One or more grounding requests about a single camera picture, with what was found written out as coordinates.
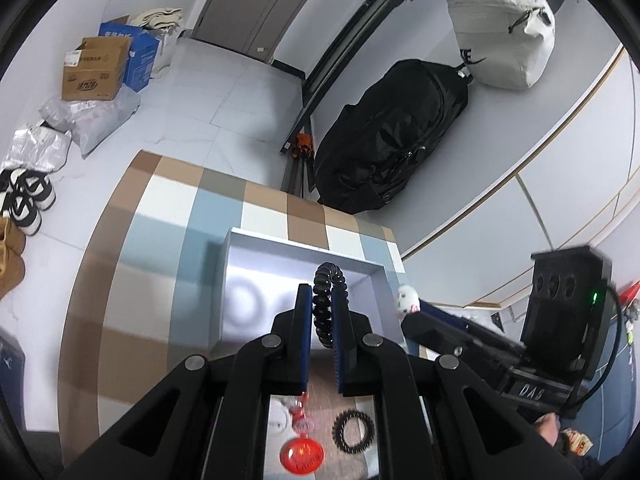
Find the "brown boot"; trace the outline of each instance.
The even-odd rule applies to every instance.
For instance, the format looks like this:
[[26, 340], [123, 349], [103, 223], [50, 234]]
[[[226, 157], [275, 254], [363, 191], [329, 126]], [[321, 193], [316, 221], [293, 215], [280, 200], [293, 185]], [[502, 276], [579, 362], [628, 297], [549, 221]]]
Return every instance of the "brown boot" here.
[[10, 218], [0, 216], [0, 244], [5, 244], [14, 253], [22, 254], [27, 237]]
[[24, 261], [5, 244], [0, 244], [0, 300], [24, 279]]

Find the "small white toy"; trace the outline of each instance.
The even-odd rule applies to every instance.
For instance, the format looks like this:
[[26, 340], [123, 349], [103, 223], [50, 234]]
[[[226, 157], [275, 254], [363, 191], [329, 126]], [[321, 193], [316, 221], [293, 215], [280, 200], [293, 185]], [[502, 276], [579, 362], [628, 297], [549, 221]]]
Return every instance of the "small white toy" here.
[[420, 297], [418, 297], [418, 292], [411, 285], [400, 285], [398, 287], [396, 309], [396, 314], [400, 319], [411, 312], [420, 312]]

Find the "white tile floor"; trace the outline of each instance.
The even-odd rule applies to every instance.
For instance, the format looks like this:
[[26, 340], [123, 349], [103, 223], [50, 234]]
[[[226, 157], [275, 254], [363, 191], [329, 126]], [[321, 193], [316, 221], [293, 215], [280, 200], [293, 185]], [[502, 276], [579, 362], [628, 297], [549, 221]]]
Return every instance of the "white tile floor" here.
[[135, 115], [86, 159], [72, 145], [51, 175], [55, 205], [27, 241], [24, 281], [0, 301], [0, 330], [26, 356], [27, 427], [57, 431], [57, 375], [66, 308], [82, 254], [139, 150], [280, 188], [280, 146], [302, 107], [300, 80], [215, 46], [179, 40], [169, 73], [140, 93]]

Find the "striped tablecloth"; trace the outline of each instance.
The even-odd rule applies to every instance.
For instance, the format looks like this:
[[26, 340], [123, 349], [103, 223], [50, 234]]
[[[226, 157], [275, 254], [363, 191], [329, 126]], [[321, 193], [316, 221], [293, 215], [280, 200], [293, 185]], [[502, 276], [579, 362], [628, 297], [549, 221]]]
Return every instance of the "striped tablecloth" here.
[[106, 205], [69, 300], [58, 371], [65, 463], [169, 370], [208, 353], [217, 255], [232, 227], [404, 269], [387, 228], [252, 182], [139, 152]]

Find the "black duffel bag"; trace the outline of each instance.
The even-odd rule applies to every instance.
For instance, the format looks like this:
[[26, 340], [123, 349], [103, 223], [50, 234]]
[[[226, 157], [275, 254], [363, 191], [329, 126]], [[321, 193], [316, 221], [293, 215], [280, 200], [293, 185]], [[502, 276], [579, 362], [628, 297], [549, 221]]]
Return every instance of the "black duffel bag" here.
[[472, 78], [463, 66], [398, 61], [346, 105], [316, 151], [319, 202], [354, 214], [402, 191], [466, 107]]

